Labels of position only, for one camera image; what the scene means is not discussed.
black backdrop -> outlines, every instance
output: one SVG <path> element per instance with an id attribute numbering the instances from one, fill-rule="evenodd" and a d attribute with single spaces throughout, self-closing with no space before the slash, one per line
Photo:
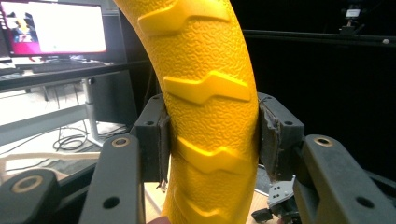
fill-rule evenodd
<path id="1" fill-rule="evenodd" d="M 343 0 L 232 1 L 244 30 L 337 34 Z M 369 1 L 362 35 L 396 36 L 396 1 Z M 258 91 L 396 181 L 396 49 L 246 38 Z"/>

floor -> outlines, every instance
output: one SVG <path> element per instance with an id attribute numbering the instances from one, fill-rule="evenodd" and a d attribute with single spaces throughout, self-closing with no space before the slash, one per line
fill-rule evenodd
<path id="1" fill-rule="evenodd" d="M 26 93 L 26 91 L 0 93 L 0 125 L 84 104 L 85 102 L 85 95 L 80 83 L 48 87 L 47 94 L 48 101 L 45 100 L 45 92 L 42 87 L 30 89 L 29 93 Z M 106 139 L 113 133 L 125 131 L 119 124 L 98 122 L 97 127 L 101 139 Z M 90 123 L 87 120 L 82 120 L 61 129 L 0 146 L 0 157 L 9 153 L 25 152 L 98 152 L 100 148 L 86 139 L 86 133 L 89 131 Z M 64 142 L 70 136 L 73 138 L 69 143 Z M 71 175 L 95 162 L 96 160 L 59 161 L 42 158 L 8 161 L 6 163 L 6 174 L 14 174 L 20 172 L 23 168 L 37 165 L 50 167 L 65 175 Z"/>

desk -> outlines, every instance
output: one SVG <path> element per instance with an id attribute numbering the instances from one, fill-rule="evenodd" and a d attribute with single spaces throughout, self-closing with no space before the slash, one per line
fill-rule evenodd
<path id="1" fill-rule="evenodd" d="M 83 68 L 43 74 L 27 73 L 21 77 L 1 79 L 0 92 L 24 90 L 32 87 L 56 85 L 70 81 L 83 80 L 84 91 L 87 94 L 87 102 L 85 105 L 77 105 L 42 116 L 0 126 L 0 146 L 83 119 L 88 119 L 91 123 L 92 141 L 97 145 L 101 145 L 101 142 L 97 141 L 96 119 L 93 113 L 92 99 L 90 98 L 91 89 L 89 78 L 117 74 L 119 71 L 128 70 L 134 66 L 147 63 L 149 63 L 149 61 L 112 64 L 103 67 Z"/>

yellow object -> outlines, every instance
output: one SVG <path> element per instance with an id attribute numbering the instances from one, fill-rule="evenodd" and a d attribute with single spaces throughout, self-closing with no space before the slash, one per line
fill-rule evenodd
<path id="1" fill-rule="evenodd" d="M 163 215 L 245 223 L 258 162 L 258 99 L 228 0 L 116 0 L 145 46 L 172 125 Z"/>

computer monitor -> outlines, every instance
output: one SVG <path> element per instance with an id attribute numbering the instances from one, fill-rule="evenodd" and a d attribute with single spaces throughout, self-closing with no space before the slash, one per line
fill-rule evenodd
<path id="1" fill-rule="evenodd" d="M 1 0 L 0 7 L 12 57 L 106 52 L 100 6 Z"/>

